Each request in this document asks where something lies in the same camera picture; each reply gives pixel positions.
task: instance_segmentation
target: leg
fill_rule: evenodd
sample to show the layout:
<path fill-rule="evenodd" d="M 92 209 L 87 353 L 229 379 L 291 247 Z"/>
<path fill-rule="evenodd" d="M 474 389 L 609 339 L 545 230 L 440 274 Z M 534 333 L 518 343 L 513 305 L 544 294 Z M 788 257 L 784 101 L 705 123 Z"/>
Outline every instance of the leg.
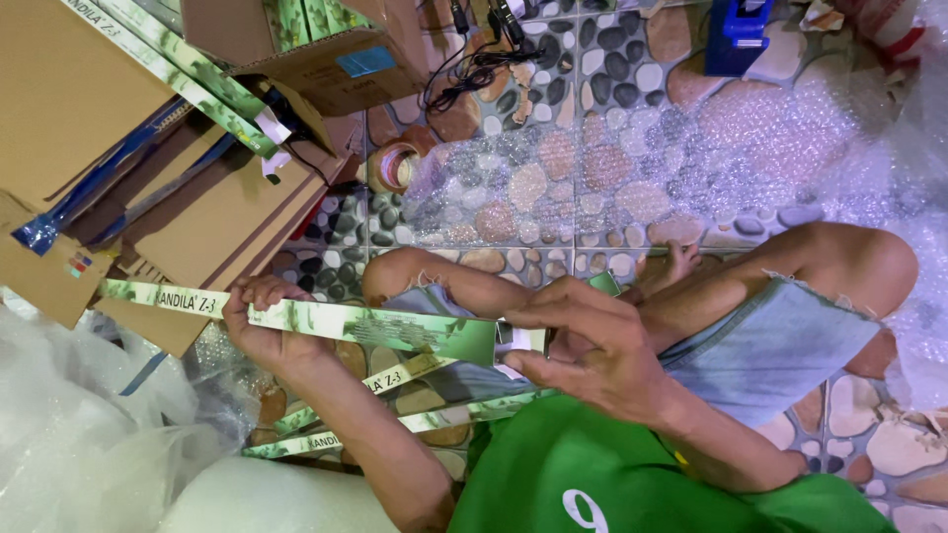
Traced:
<path fill-rule="evenodd" d="M 451 299 L 475 316 L 498 319 L 520 307 L 533 290 L 419 248 L 394 249 L 372 259 L 362 275 L 366 302 L 378 307 L 421 281 L 437 280 Z"/>
<path fill-rule="evenodd" d="M 765 269 L 792 275 L 831 300 L 846 296 L 854 308 L 878 318 L 902 304 L 918 277 L 915 254 L 892 233 L 807 224 L 645 300 L 639 312 L 655 350 L 694 335 L 756 295 L 770 282 Z"/>

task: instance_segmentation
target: person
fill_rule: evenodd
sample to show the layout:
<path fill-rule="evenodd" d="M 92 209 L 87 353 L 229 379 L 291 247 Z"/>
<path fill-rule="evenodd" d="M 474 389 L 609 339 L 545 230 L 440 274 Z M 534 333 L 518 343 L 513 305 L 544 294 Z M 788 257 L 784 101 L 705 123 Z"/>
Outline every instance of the person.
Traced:
<path fill-rule="evenodd" d="M 369 263 L 369 304 L 427 302 L 558 332 L 549 358 L 504 362 L 564 395 L 491 429 L 457 505 L 444 467 L 329 340 L 247 322 L 248 303 L 308 293 L 241 280 L 224 316 L 234 343 L 319 413 L 402 531 L 894 531 L 845 480 L 804 476 L 802 455 L 748 426 L 878 342 L 878 323 L 857 310 L 881 317 L 904 300 L 911 249 L 819 223 L 691 273 L 696 257 L 671 243 L 662 278 L 620 298 L 573 277 L 534 292 L 414 248 Z"/>

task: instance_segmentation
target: pebble pattern tile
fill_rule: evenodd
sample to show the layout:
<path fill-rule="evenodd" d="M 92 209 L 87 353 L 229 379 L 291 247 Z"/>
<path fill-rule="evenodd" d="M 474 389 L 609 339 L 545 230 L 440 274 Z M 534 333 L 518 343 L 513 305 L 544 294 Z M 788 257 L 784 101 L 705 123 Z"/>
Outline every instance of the pebble pattern tile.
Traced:
<path fill-rule="evenodd" d="M 647 9 L 653 5 L 652 0 L 638 2 L 639 8 Z M 654 109 L 660 113 L 673 113 L 674 103 L 688 105 L 690 98 L 696 101 L 707 98 L 721 87 L 722 81 L 689 79 L 673 71 L 676 67 L 681 71 L 689 64 L 702 64 L 708 6 L 689 7 L 687 9 L 691 11 L 684 17 L 680 11 L 666 9 L 660 11 L 662 17 L 649 22 L 626 11 L 623 0 L 527 1 L 526 16 L 521 19 L 527 37 L 534 45 L 555 49 L 557 54 L 518 72 L 502 73 L 499 76 L 502 84 L 499 82 L 489 91 L 472 95 L 472 105 L 452 119 L 460 117 L 461 130 L 467 138 L 487 137 L 517 128 L 512 116 L 520 106 L 520 92 L 524 88 L 518 84 L 518 78 L 529 85 L 526 96 L 532 104 L 525 126 L 550 121 L 568 126 L 575 119 L 595 113 L 603 117 L 607 127 L 619 127 L 629 120 L 629 113 L 620 111 Z M 440 10 L 439 13 L 441 23 L 425 26 L 426 43 L 431 46 L 428 59 L 432 70 L 446 57 L 446 52 L 456 49 L 462 41 L 457 35 L 450 35 L 453 28 L 449 11 L 447 15 Z M 795 16 L 793 8 L 780 3 L 775 6 L 774 21 L 791 16 Z M 661 38 L 663 31 L 671 32 L 683 20 L 687 20 L 695 37 L 692 42 L 664 41 Z M 846 51 L 852 37 L 845 31 L 807 34 L 804 36 L 806 43 L 802 44 L 798 35 L 778 34 L 777 25 L 768 31 L 790 49 L 782 50 L 782 55 L 776 54 L 777 57 L 769 63 L 756 67 L 752 79 L 785 87 L 793 84 L 794 76 L 787 77 L 791 70 L 798 75 L 814 58 L 831 51 Z M 565 68 L 564 61 L 572 68 Z M 447 130 L 446 122 L 450 121 L 429 122 L 415 97 L 373 108 L 367 113 L 364 143 L 367 155 L 405 135 L 420 136 L 432 144 L 457 137 L 458 127 L 453 125 L 453 129 Z M 666 149 L 661 156 L 669 165 L 684 157 L 674 149 Z M 679 192 L 669 184 L 660 193 L 674 198 Z M 581 210 L 579 191 L 574 199 L 577 211 Z M 526 286 L 545 285 L 563 272 L 585 279 L 605 268 L 611 268 L 620 284 L 628 286 L 637 277 L 646 277 L 653 268 L 660 267 L 665 253 L 661 244 L 667 238 L 697 241 L 702 253 L 709 258 L 705 261 L 714 263 L 754 248 L 787 228 L 826 216 L 819 208 L 808 204 L 810 199 L 799 200 L 799 205 L 783 209 L 761 206 L 743 212 L 701 213 L 693 218 L 679 218 L 673 223 L 660 225 L 629 224 L 621 230 L 580 232 L 568 242 L 530 239 L 530 243 L 524 245 L 515 239 L 512 243 L 486 250 L 441 249 L 436 245 L 428 248 L 452 261 L 480 265 L 513 283 Z M 361 189 L 351 197 L 328 198 L 305 235 L 298 241 L 287 242 L 274 258 L 274 273 L 311 290 L 321 301 L 361 302 L 359 281 L 367 261 L 393 248 L 419 244 L 404 223 L 400 207 L 397 195 L 381 190 Z M 356 358 L 361 354 L 365 358 L 364 365 L 355 364 L 353 367 L 365 368 L 365 372 L 370 374 L 405 360 L 404 354 L 372 346 L 362 346 L 358 352 L 350 349 L 347 353 L 348 357 Z M 833 387 L 846 375 L 841 371 L 833 376 L 761 432 L 780 448 L 802 452 L 811 471 L 849 479 L 902 531 L 938 530 L 935 527 L 948 530 L 948 509 L 945 508 L 948 494 L 944 488 L 948 487 L 948 463 L 940 455 L 940 450 L 946 446 L 945 441 L 937 439 L 924 419 L 887 412 L 884 405 L 889 396 L 884 383 L 865 377 L 847 379 L 868 382 L 877 391 L 880 405 L 869 408 L 872 420 L 853 436 L 834 434 L 830 425 L 837 427 L 840 416 L 865 415 L 837 408 L 834 417 Z M 383 399 L 392 405 L 393 410 L 397 410 L 399 399 L 402 407 L 443 401 L 436 397 L 437 394 L 432 394 L 433 391 L 395 390 L 383 395 Z M 890 426 L 895 422 L 885 422 L 884 426 L 884 417 L 880 413 L 888 413 L 886 419 L 900 420 L 898 424 L 911 432 L 891 431 Z M 852 427 L 852 420 L 843 427 L 847 424 Z M 455 479 L 464 479 L 465 450 L 471 431 L 461 429 L 453 434 L 422 436 L 436 449 L 439 459 Z M 876 442 L 870 445 L 874 437 Z M 912 437 L 911 442 L 905 440 L 906 437 Z M 892 446 L 917 449 L 921 443 L 915 437 L 925 443 L 920 452 L 923 457 L 915 459 L 915 463 L 906 465 L 899 458 L 904 453 L 885 452 L 886 447 Z M 319 459 L 322 459 L 321 466 L 341 464 L 347 469 L 353 468 L 352 457 L 345 451 L 330 451 Z M 880 469 L 900 475 L 884 473 Z"/>

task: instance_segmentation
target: tiled floor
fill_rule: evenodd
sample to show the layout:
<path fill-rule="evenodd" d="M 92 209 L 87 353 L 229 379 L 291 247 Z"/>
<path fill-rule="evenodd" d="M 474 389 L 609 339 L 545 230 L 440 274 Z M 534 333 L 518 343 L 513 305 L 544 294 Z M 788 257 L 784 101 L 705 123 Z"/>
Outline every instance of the tiled floor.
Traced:
<path fill-rule="evenodd" d="M 702 61 L 707 6 L 664 9 L 660 18 L 649 22 L 630 11 L 611 12 L 603 1 L 577 4 L 574 0 L 558 0 L 536 6 L 528 3 L 524 31 L 534 43 L 555 53 L 539 64 L 527 66 L 526 74 L 504 72 L 498 76 L 496 86 L 467 95 L 469 105 L 461 106 L 466 110 L 451 121 L 430 118 L 412 97 L 373 108 L 367 119 L 368 152 L 371 154 L 410 128 L 433 144 L 490 137 L 546 122 L 569 125 L 593 114 L 609 122 L 622 109 L 626 113 L 649 109 L 675 113 L 671 104 L 692 105 L 690 99 L 695 91 L 669 88 L 670 83 L 674 84 L 669 80 L 675 79 L 672 72 L 676 68 L 685 69 L 688 62 Z M 787 5 L 780 4 L 775 9 L 778 19 L 792 16 L 793 9 Z M 449 17 L 443 12 L 440 16 L 434 11 L 422 17 L 427 21 L 423 26 L 432 28 L 426 43 L 433 70 L 463 40 L 451 33 L 453 28 L 439 29 L 449 26 Z M 690 32 L 690 38 L 681 38 L 681 28 Z M 846 35 L 794 35 L 792 39 L 802 40 L 799 63 L 772 66 L 754 77 L 789 87 L 807 63 L 839 47 Z M 521 88 L 516 78 L 523 76 L 530 78 L 528 98 L 534 107 L 521 126 L 513 121 L 513 115 L 520 105 Z M 705 85 L 696 90 L 706 97 L 721 83 Z M 670 156 L 669 151 L 660 155 Z M 676 192 L 676 184 L 670 181 L 661 194 L 678 200 Z M 713 252 L 718 258 L 707 261 L 716 261 L 753 248 L 788 227 L 825 216 L 819 207 L 808 205 L 808 199 L 798 200 L 803 201 L 785 209 L 758 206 L 741 212 L 685 215 L 673 227 L 629 222 L 621 229 L 601 231 L 582 226 L 584 213 L 579 206 L 575 231 L 569 234 L 540 238 L 539 234 L 524 236 L 520 231 L 512 241 L 498 248 L 472 251 L 472 247 L 458 246 L 433 251 L 531 287 L 540 287 L 566 273 L 590 277 L 605 268 L 611 268 L 619 281 L 627 284 L 635 278 L 636 270 L 641 273 L 651 264 L 642 259 L 663 253 L 650 247 L 651 239 L 657 235 L 671 232 L 686 242 L 698 242 L 702 252 Z M 275 258 L 274 272 L 312 291 L 320 301 L 361 302 L 359 280 L 370 258 L 392 248 L 417 244 L 401 207 L 397 195 L 375 193 L 367 188 L 348 197 L 327 199 L 305 235 L 298 241 L 287 242 Z M 340 354 L 352 361 L 350 368 L 361 377 L 404 358 L 392 350 L 368 346 L 343 347 Z M 863 374 L 866 377 L 853 377 L 840 371 L 761 431 L 780 448 L 800 450 L 807 455 L 813 471 L 850 479 L 902 531 L 948 531 L 945 440 L 939 441 L 932 424 L 926 425 L 924 419 L 913 416 L 902 420 L 886 408 L 889 400 L 884 382 L 877 379 L 880 376 L 865 371 Z M 401 413 L 444 403 L 433 390 L 421 385 L 403 387 L 385 397 Z M 948 414 L 940 425 L 948 428 Z M 463 450 L 469 429 L 432 432 L 425 438 L 440 449 L 456 479 L 463 479 Z M 344 452 L 322 458 L 348 460 Z"/>

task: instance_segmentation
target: stone pattern floor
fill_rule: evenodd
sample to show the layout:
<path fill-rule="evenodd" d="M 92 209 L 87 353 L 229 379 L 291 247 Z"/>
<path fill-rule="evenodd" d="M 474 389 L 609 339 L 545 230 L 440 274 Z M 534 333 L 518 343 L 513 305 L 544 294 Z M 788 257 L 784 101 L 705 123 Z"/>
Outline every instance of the stone pattern floor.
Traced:
<path fill-rule="evenodd" d="M 438 0 L 419 8 L 432 71 L 464 45 L 453 33 L 446 6 Z M 537 64 L 500 72 L 493 85 L 464 95 L 444 115 L 424 113 L 415 97 L 368 110 L 367 155 L 405 135 L 437 144 L 543 122 L 569 126 L 592 114 L 605 116 L 608 122 L 620 113 L 667 109 L 671 104 L 689 108 L 723 85 L 723 80 L 694 74 L 703 65 L 707 4 L 666 8 L 649 21 L 631 11 L 612 12 L 604 0 L 579 4 L 558 0 L 535 6 L 528 2 L 527 7 L 523 24 L 527 36 L 555 53 Z M 775 9 L 777 19 L 790 16 L 789 6 Z M 846 30 L 801 34 L 777 23 L 768 27 L 768 36 L 779 53 L 758 62 L 751 77 L 785 87 L 813 58 L 845 48 L 851 41 Z M 483 36 L 475 33 L 471 41 L 468 49 L 482 43 Z M 521 125 L 514 116 L 526 101 L 532 112 Z M 669 186 L 664 193 L 674 191 Z M 321 302 L 362 303 L 360 279 L 367 262 L 392 248 L 416 244 L 399 208 L 399 196 L 368 188 L 327 198 L 304 236 L 287 242 L 274 258 L 273 273 L 311 291 Z M 823 217 L 818 207 L 803 202 L 783 210 L 683 215 L 660 224 L 578 234 L 575 239 L 566 235 L 551 241 L 521 234 L 522 247 L 432 251 L 533 288 L 567 273 L 587 278 L 606 268 L 620 283 L 629 284 L 658 266 L 660 259 L 647 257 L 664 251 L 652 248 L 652 242 L 674 237 L 685 244 L 699 243 L 705 262 L 712 264 L 786 228 Z M 406 358 L 388 348 L 349 342 L 339 343 L 337 352 L 360 378 Z M 948 531 L 945 440 L 937 439 L 933 422 L 917 414 L 906 417 L 891 407 L 880 380 L 886 363 L 849 365 L 858 376 L 840 371 L 759 431 L 781 449 L 806 455 L 812 471 L 849 479 L 901 531 Z M 382 398 L 400 414 L 445 404 L 417 381 Z M 266 395 L 255 444 L 275 438 L 266 429 L 268 423 L 301 408 L 292 392 L 283 388 Z M 948 413 L 936 422 L 948 428 Z M 458 481 L 466 476 L 470 433 L 470 428 L 461 427 L 421 435 Z M 322 453 L 318 459 L 324 467 L 344 470 L 351 470 L 354 463 L 345 451 Z"/>

